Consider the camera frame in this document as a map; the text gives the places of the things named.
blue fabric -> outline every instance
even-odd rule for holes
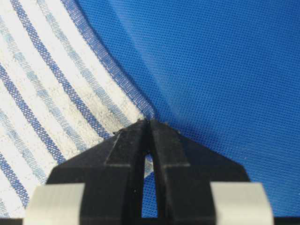
[[[142,196],[142,217],[157,218],[158,210],[155,193],[154,173],[152,172],[144,180],[143,196]]]
[[[78,0],[157,118],[300,216],[300,1]]]

